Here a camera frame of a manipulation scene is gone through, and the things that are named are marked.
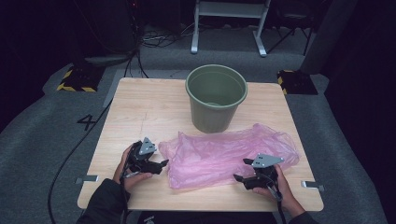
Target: gray carpet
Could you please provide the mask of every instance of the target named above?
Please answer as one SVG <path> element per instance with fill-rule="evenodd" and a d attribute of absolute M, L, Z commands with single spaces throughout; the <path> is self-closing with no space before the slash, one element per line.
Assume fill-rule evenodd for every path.
<path fill-rule="evenodd" d="M 268 55 L 260 57 L 250 28 L 206 30 L 200 35 L 198 54 L 191 55 L 188 35 L 165 48 L 141 49 L 141 61 L 149 77 L 186 77 L 186 71 L 219 63 L 240 72 L 247 81 L 276 82 L 276 72 L 295 70 L 304 60 L 301 32 L 288 37 Z M 262 33 L 264 46 L 279 39 L 274 30 Z M 112 92 L 116 74 L 126 63 L 108 67 L 98 92 L 56 91 L 71 64 L 60 68 L 43 87 L 45 96 L 20 113 L 0 135 L 0 223 L 50 223 L 47 197 L 50 184 L 64 158 L 87 132 L 79 119 L 91 114 L 98 119 Z M 133 59 L 127 76 L 141 77 Z M 321 192 L 324 209 L 311 213 L 320 223 L 387 223 L 375 186 L 339 129 L 323 95 L 328 79 L 311 76 L 318 95 L 286 95 Z M 102 131 L 106 113 L 76 149 L 56 181 L 52 211 L 57 223 L 74 223 L 81 214 L 77 177 L 87 173 Z"/>

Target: hand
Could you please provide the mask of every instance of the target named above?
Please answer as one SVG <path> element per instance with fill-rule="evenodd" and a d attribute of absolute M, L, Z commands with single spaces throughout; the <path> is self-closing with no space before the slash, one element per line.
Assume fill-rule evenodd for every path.
<path fill-rule="evenodd" d="M 114 173 L 113 180 L 115 182 L 117 182 L 118 184 L 120 184 L 120 175 L 122 173 L 124 164 L 128 158 L 128 154 L 129 154 L 130 150 L 131 150 L 131 147 L 128 147 L 124 150 L 124 152 L 122 153 L 122 158 L 121 158 L 120 164 L 117 167 L 116 172 Z M 124 178 L 125 190 L 129 191 L 138 182 L 145 180 L 145 179 L 149 179 L 151 177 L 152 177 L 151 173 L 142 173 L 142 174 L 131 176 L 129 178 Z"/>
<path fill-rule="evenodd" d="M 282 207 L 289 211 L 291 217 L 297 217 L 305 210 L 300 205 L 300 203 L 294 198 L 294 195 L 291 192 L 288 180 L 283 175 L 282 169 L 278 164 L 274 165 L 277 172 L 277 183 L 279 187 L 279 191 L 282 193 Z M 269 189 L 255 188 L 253 192 L 263 195 L 269 198 L 272 201 L 276 201 L 275 197 L 272 195 Z"/>

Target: black curtain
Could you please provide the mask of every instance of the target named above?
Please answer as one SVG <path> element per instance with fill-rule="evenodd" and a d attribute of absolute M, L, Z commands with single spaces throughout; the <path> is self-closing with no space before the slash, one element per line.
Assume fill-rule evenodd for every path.
<path fill-rule="evenodd" d="M 389 223 L 396 223 L 395 11 L 395 1 L 360 0 L 321 71 L 330 80 L 325 96 L 332 112 Z"/>

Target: green bucket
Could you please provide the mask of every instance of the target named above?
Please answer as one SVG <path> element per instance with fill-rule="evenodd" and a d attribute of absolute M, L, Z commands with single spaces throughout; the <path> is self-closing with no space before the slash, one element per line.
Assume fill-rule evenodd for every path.
<path fill-rule="evenodd" d="M 236 108 L 245 100 L 248 85 L 232 68 L 208 64 L 192 70 L 186 79 L 191 119 L 203 133 L 224 132 Z"/>

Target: person's arm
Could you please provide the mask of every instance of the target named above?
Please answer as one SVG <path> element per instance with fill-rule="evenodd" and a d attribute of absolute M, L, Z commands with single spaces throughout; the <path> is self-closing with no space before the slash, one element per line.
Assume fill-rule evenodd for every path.
<path fill-rule="evenodd" d="M 152 174 L 139 174 L 129 178 L 124 178 L 124 189 L 120 185 L 120 175 L 124 163 L 130 151 L 128 147 L 122 154 L 121 162 L 114 173 L 113 179 L 105 179 L 91 196 L 87 209 L 78 219 L 77 224 L 82 223 L 117 223 L 120 224 L 122 212 L 124 211 L 125 200 L 130 198 L 130 190 L 133 185 L 141 180 L 152 177 Z"/>
<path fill-rule="evenodd" d="M 279 191 L 282 193 L 282 208 L 287 210 L 292 220 L 290 224 L 317 224 L 317 222 L 307 213 L 304 208 L 300 205 L 300 203 L 294 198 L 294 195 L 291 192 L 288 180 L 283 175 L 282 169 L 279 165 L 275 165 L 277 172 L 277 183 L 279 186 Z M 274 196 L 268 189 L 255 188 L 253 192 L 266 196 L 271 200 L 275 200 Z"/>

